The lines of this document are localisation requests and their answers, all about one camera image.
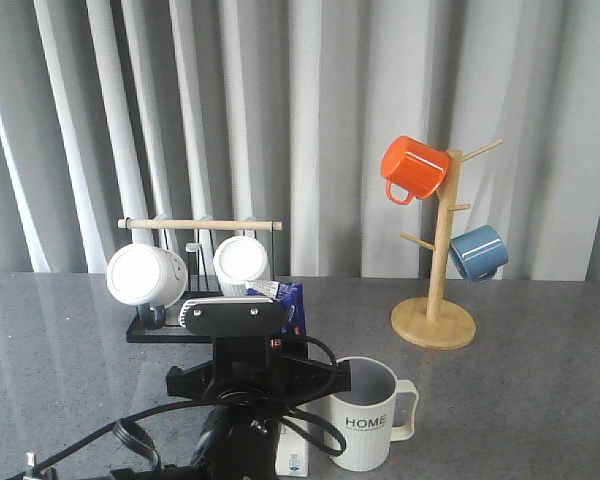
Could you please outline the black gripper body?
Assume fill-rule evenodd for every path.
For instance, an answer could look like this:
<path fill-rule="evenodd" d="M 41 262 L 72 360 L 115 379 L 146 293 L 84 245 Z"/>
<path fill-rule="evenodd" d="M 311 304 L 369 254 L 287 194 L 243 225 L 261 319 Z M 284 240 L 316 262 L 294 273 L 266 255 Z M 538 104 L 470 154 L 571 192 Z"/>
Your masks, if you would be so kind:
<path fill-rule="evenodd" d="M 351 389 L 351 367 L 322 341 L 305 335 L 218 337 L 213 358 L 166 376 L 172 397 L 207 404 L 231 396 L 300 405 Z"/>

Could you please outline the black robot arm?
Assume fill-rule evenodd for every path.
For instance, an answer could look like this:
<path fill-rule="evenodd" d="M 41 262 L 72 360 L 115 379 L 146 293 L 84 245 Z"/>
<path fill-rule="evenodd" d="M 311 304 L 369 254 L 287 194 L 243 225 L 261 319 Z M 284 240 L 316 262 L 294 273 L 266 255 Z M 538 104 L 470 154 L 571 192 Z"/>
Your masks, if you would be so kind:
<path fill-rule="evenodd" d="M 319 450 L 340 456 L 346 440 L 329 421 L 302 410 L 302 405 L 351 387 L 351 368 L 331 350 L 328 362 L 298 354 L 296 346 L 321 341 L 308 336 L 217 337 L 211 361 L 166 377 L 169 395 L 181 406 L 209 406 L 191 462 L 168 466 L 148 434 L 127 417 L 113 432 L 150 467 L 109 473 L 111 479 L 274 479 L 278 441 L 287 426 Z"/>

